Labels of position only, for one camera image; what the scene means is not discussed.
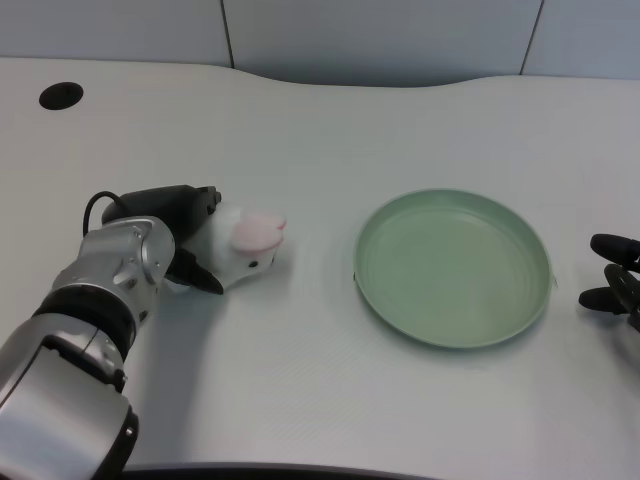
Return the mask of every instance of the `table surface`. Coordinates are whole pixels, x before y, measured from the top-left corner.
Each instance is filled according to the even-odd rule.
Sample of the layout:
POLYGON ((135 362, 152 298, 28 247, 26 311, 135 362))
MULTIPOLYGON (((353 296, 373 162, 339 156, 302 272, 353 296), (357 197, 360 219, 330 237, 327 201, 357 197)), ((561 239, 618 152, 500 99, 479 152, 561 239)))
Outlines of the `table surface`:
POLYGON ((127 360, 125 393, 142 424, 130 465, 637 478, 635 336, 576 301, 605 285, 591 235, 640 237, 639 127, 640 82, 382 89, 210 66, 0 59, 0 340, 75 258, 93 193, 215 185, 226 201, 286 214, 285 243, 271 272, 223 297, 163 291, 127 360), (42 109, 40 92, 61 81, 84 98, 42 109), (363 222, 390 198, 434 187, 503 202, 544 240, 557 286, 544 318, 515 340, 432 348, 360 299, 352 250, 363 222))

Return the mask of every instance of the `wall seam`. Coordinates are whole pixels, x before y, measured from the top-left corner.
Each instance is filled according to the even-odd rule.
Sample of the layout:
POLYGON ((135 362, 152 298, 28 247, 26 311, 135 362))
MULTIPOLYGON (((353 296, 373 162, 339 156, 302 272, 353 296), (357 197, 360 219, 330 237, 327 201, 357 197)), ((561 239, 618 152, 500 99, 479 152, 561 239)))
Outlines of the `wall seam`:
POLYGON ((227 12, 224 9, 224 0, 220 0, 220 9, 222 10, 222 22, 224 23, 224 34, 227 37, 227 49, 229 50, 229 62, 231 68, 236 68, 236 63, 233 60, 233 50, 231 49, 231 35, 229 34, 229 24, 227 23, 227 12))
POLYGON ((536 30, 538 29, 538 22, 540 21, 540 16, 542 15, 542 9, 544 8, 545 0, 540 1, 540 8, 538 9, 538 15, 536 16, 536 23, 533 24, 533 31, 531 32, 531 38, 529 38, 529 45, 527 45, 527 51, 524 54, 524 59, 522 60, 522 66, 520 67, 520 75, 524 72, 524 67, 527 64, 527 59, 529 58, 529 52, 531 51, 531 45, 533 44, 533 37, 536 34, 536 30))

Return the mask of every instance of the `white toy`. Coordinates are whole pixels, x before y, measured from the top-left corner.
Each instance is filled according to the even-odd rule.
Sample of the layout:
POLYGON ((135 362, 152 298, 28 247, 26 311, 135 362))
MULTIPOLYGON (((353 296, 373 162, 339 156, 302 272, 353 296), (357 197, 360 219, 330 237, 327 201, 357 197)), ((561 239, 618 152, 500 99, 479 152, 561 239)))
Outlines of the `white toy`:
POLYGON ((271 266, 286 224, 283 217, 271 212, 222 202, 183 246, 226 289, 271 266))

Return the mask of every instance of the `white wall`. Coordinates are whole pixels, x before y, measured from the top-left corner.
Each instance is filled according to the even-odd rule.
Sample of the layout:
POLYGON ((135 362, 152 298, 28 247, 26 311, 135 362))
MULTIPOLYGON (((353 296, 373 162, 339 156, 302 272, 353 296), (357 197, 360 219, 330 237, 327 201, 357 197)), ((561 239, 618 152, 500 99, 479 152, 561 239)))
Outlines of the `white wall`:
MULTIPOLYGON (((235 66, 305 83, 518 74, 542 0, 0 0, 0 56, 235 66)), ((640 79, 640 0, 545 0, 524 74, 640 79)))
POLYGON ((226 0, 236 68, 302 83, 518 74, 540 0, 226 0))
POLYGON ((230 65, 220 0, 0 0, 0 55, 230 65))
POLYGON ((546 0, 525 74, 640 79, 640 0, 546 0))

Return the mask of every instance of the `black circular hole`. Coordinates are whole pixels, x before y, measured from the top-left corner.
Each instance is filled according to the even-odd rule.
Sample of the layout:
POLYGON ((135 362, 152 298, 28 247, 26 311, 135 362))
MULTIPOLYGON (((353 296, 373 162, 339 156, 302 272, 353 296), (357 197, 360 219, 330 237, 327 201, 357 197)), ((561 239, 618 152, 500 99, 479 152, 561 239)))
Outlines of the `black circular hole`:
POLYGON ((47 110, 64 110, 73 107, 84 95, 80 85, 73 82, 56 83, 40 94, 40 106, 47 110))

